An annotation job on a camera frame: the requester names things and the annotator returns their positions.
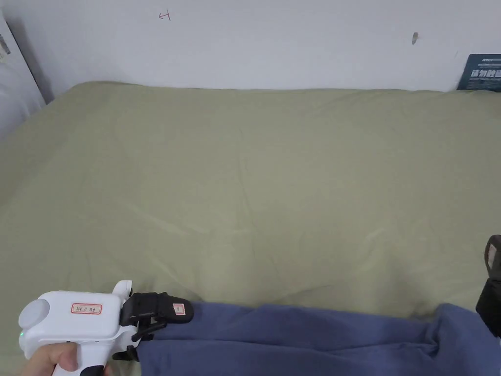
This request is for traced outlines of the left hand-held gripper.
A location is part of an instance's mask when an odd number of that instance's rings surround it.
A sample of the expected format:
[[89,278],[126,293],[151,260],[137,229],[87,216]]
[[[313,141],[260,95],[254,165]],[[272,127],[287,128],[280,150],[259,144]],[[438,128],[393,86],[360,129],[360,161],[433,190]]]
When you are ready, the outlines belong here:
[[19,346],[29,359],[48,344],[78,345],[76,371],[58,365],[55,376],[102,376],[111,359],[139,362],[140,340],[151,340],[168,324],[187,324],[194,318],[190,301],[162,293],[134,294],[134,321],[121,325],[120,314],[131,296],[132,281],[122,280],[112,293],[51,291],[30,302],[19,315]]

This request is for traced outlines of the person's left hand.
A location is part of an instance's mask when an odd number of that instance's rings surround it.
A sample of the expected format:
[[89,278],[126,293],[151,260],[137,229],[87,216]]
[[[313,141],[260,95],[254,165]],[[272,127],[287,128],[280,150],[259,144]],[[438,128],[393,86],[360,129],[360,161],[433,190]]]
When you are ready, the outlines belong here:
[[51,376],[57,367],[66,372],[76,372],[79,369],[78,351],[79,345],[72,342],[42,346],[28,359],[20,375]]

